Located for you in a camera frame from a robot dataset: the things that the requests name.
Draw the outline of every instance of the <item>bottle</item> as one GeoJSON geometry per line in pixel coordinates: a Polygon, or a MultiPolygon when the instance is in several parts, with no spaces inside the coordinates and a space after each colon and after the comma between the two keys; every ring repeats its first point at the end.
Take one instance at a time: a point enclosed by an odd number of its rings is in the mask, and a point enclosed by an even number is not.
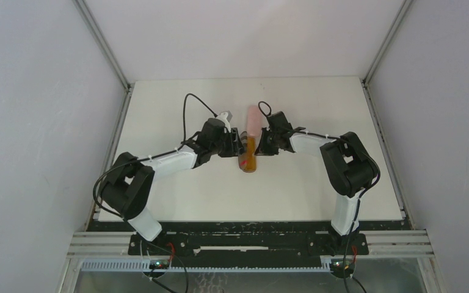
{"type": "Polygon", "coordinates": [[[261,113],[258,106],[252,105],[247,111],[247,132],[243,132],[240,139],[246,152],[239,158],[240,169],[246,173],[256,171],[256,140],[261,135],[261,113]]]}

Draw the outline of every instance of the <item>pink cap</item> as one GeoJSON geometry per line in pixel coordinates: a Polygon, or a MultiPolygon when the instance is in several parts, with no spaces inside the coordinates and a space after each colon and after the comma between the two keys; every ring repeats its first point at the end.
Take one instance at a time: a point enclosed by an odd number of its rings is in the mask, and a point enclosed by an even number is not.
{"type": "Polygon", "coordinates": [[[258,137],[261,135],[261,112],[256,105],[249,107],[247,111],[247,135],[258,137]]]}

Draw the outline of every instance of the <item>metal corner post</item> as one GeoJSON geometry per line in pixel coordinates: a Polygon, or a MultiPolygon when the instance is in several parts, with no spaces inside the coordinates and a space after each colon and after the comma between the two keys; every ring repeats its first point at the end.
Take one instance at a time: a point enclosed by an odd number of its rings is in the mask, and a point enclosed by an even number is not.
{"type": "Polygon", "coordinates": [[[75,291],[78,275],[83,263],[83,259],[65,259],[64,268],[55,292],[73,293],[75,291]]]}
{"type": "Polygon", "coordinates": [[[418,258],[418,265],[428,293],[447,293],[436,258],[418,258]]]}
{"type": "Polygon", "coordinates": [[[109,62],[109,65],[112,67],[114,70],[114,73],[118,77],[119,81],[121,82],[123,88],[128,91],[130,88],[130,85],[128,84],[128,80],[123,73],[117,59],[114,56],[114,53],[112,53],[111,47],[109,46],[107,40],[103,36],[103,33],[98,26],[98,23],[96,22],[96,19],[92,15],[92,12],[89,9],[89,6],[87,5],[85,0],[73,0],[73,3],[75,4],[76,8],[78,9],[78,12],[82,16],[82,19],[84,20],[85,24],[87,25],[87,28],[89,29],[89,32],[92,34],[94,40],[98,44],[98,47],[100,47],[101,53],[105,57],[105,59],[109,62]]]}
{"type": "Polygon", "coordinates": [[[415,223],[412,218],[412,213],[409,208],[409,202],[405,200],[404,193],[402,191],[402,184],[399,176],[396,172],[394,167],[393,159],[391,158],[391,151],[387,139],[384,136],[384,131],[382,129],[382,124],[380,122],[380,117],[375,110],[375,105],[373,103],[373,98],[367,86],[364,85],[362,82],[362,89],[364,91],[364,96],[366,97],[366,102],[368,103],[369,113],[371,114],[371,119],[373,120],[373,125],[375,126],[375,130],[377,132],[377,136],[380,143],[380,148],[382,149],[382,153],[384,154],[385,165],[389,174],[391,176],[391,182],[393,183],[393,190],[396,195],[396,199],[398,200],[398,205],[400,209],[405,213],[407,216],[407,220],[409,221],[411,227],[415,228],[415,223]]]}
{"type": "MultiPolygon", "coordinates": [[[[114,125],[114,129],[111,135],[111,141],[109,142],[109,146],[107,148],[107,152],[105,154],[105,158],[103,161],[103,166],[101,168],[101,172],[104,173],[108,168],[112,166],[114,161],[114,155],[116,153],[116,149],[118,147],[119,138],[121,135],[121,131],[123,130],[123,124],[125,123],[126,112],[128,110],[128,105],[130,103],[130,99],[132,98],[132,92],[134,87],[130,87],[128,91],[125,92],[123,96],[123,104],[118,112],[118,117],[116,118],[116,123],[114,125]]],[[[98,206],[93,204],[90,208],[89,215],[87,217],[87,221],[84,224],[83,231],[87,230],[90,221],[93,219],[95,213],[99,211],[98,206]]]]}
{"type": "Polygon", "coordinates": [[[368,69],[368,72],[366,73],[366,76],[363,79],[364,86],[367,87],[369,83],[371,82],[371,79],[373,78],[380,61],[382,61],[382,58],[384,57],[385,53],[387,52],[387,49],[393,42],[394,37],[398,33],[398,29],[400,28],[400,25],[405,19],[405,16],[407,15],[407,12],[409,11],[409,8],[413,4],[414,0],[404,0],[402,3],[402,6],[398,10],[398,13],[396,14],[396,17],[394,18],[393,24],[389,28],[389,31],[387,32],[387,35],[384,38],[384,41],[380,45],[380,49],[375,55],[375,58],[371,62],[371,66],[368,69]]]}

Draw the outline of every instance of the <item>metal frame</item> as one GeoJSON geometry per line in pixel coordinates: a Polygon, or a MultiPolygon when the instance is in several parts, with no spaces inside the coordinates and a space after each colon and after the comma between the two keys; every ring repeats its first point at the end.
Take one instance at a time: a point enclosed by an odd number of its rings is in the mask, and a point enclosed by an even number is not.
{"type": "MultiPolygon", "coordinates": [[[[95,39],[97,45],[100,47],[101,52],[106,58],[107,62],[111,65],[118,80],[121,82],[125,89],[125,97],[123,106],[118,114],[118,119],[115,127],[114,134],[111,138],[107,156],[103,165],[103,170],[111,166],[114,159],[114,153],[117,148],[119,137],[125,121],[126,112],[131,99],[133,87],[128,83],[126,76],[123,74],[120,65],[117,62],[112,50],[110,49],[105,37],[94,16],[92,15],[85,0],[73,0],[76,8],[79,10],[85,24],[95,39]]],[[[369,255],[360,255],[359,258],[416,258],[418,265],[423,276],[423,281],[428,293],[439,292],[446,293],[445,288],[442,286],[442,278],[440,271],[437,267],[434,252],[430,244],[429,238],[425,231],[410,230],[413,227],[411,214],[407,201],[402,197],[402,189],[398,176],[394,170],[394,165],[391,161],[389,147],[383,135],[380,119],[377,116],[373,99],[368,90],[368,85],[376,72],[380,61],[385,55],[395,35],[398,33],[398,28],[404,21],[404,18],[412,5],[413,0],[404,0],[401,8],[399,9],[396,18],[389,29],[387,36],[380,46],[365,78],[362,80],[363,91],[366,96],[369,111],[371,113],[373,123],[379,137],[380,147],[385,156],[388,171],[390,172],[393,181],[393,188],[397,196],[400,208],[404,211],[404,221],[389,221],[384,222],[361,222],[362,233],[367,238],[369,248],[369,255]]],[[[168,256],[151,256],[150,259],[142,259],[137,255],[129,255],[128,250],[132,248],[131,237],[133,232],[128,232],[129,227],[122,225],[122,223],[105,223],[104,225],[93,225],[93,218],[90,217],[90,222],[86,223],[85,229],[88,232],[77,232],[73,236],[73,240],[68,250],[67,258],[64,263],[63,272],[60,276],[59,286],[57,292],[73,292],[76,287],[78,275],[81,270],[92,271],[113,271],[113,272],[131,272],[133,270],[148,270],[148,264],[151,260],[167,259],[168,256]]],[[[206,236],[211,236],[211,233],[218,231],[216,227],[219,223],[162,223],[163,232],[165,234],[186,234],[184,231],[192,231],[195,234],[204,233],[206,236]]],[[[226,225],[233,225],[229,231],[244,230],[244,224],[248,223],[220,223],[226,225]]],[[[292,233],[312,233],[325,234],[328,221],[323,222],[303,222],[303,223],[260,223],[256,229],[259,231],[252,231],[258,237],[260,232],[272,233],[275,232],[275,225],[280,227],[280,231],[290,231],[292,233]]],[[[276,267],[266,269],[256,268],[213,268],[215,271],[222,270],[224,272],[267,272],[267,271],[280,271],[280,272],[326,272],[328,271],[327,264],[333,259],[340,259],[341,255],[329,256],[321,255],[319,257],[319,265],[303,268],[294,267],[276,267]]],[[[181,268],[172,268],[173,271],[180,271],[181,268]]],[[[191,267],[188,268],[190,272],[206,272],[211,271],[212,268],[204,267],[191,267]]]]}
{"type": "MultiPolygon", "coordinates": [[[[369,255],[359,258],[415,258],[420,267],[427,293],[446,293],[441,287],[441,277],[435,262],[434,252],[426,231],[362,231],[368,240],[369,255]]],[[[73,236],[64,264],[64,272],[57,292],[74,292],[80,271],[92,272],[149,272],[149,265],[153,261],[163,261],[168,256],[151,255],[150,258],[141,258],[129,255],[128,250],[133,232],[78,232],[73,236]]],[[[188,267],[188,272],[329,272],[329,264],[341,259],[341,255],[319,257],[318,265],[311,267],[276,267],[276,268],[211,268],[188,267]]],[[[182,272],[180,267],[167,270],[182,272]]]]}
{"type": "Polygon", "coordinates": [[[101,32],[101,29],[98,26],[96,19],[92,15],[92,12],[90,11],[87,2],[85,0],[73,0],[73,3],[75,4],[78,12],[82,16],[85,25],[89,29],[89,32],[92,34],[92,37],[96,41],[98,47],[100,47],[101,53],[103,54],[109,65],[112,67],[112,70],[116,74],[116,77],[118,77],[123,88],[125,90],[128,90],[130,88],[128,80],[125,74],[123,73],[123,70],[121,69],[116,57],[114,56],[114,53],[112,53],[111,47],[103,36],[103,33],[101,32]]]}

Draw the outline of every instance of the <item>white table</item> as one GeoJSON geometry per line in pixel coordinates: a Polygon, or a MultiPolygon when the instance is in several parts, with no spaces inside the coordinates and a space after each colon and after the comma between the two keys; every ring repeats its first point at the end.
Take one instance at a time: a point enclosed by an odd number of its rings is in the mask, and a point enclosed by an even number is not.
{"type": "MultiPolygon", "coordinates": [[[[230,110],[231,125],[245,130],[247,108],[267,101],[282,110],[293,127],[342,135],[358,134],[381,171],[380,183],[363,198],[361,220],[401,220],[384,156],[356,77],[251,78],[139,81],[134,87],[116,156],[139,157],[178,146],[183,138],[182,106],[187,93],[199,96],[217,113],[230,110]]],[[[211,114],[189,98],[187,136],[202,128],[211,114]]],[[[211,160],[194,170],[156,181],[148,197],[154,218],[164,221],[330,220],[336,193],[322,159],[282,152],[258,157],[255,173],[244,173],[238,159],[211,160]]],[[[99,221],[119,218],[100,212],[99,221]]]]}

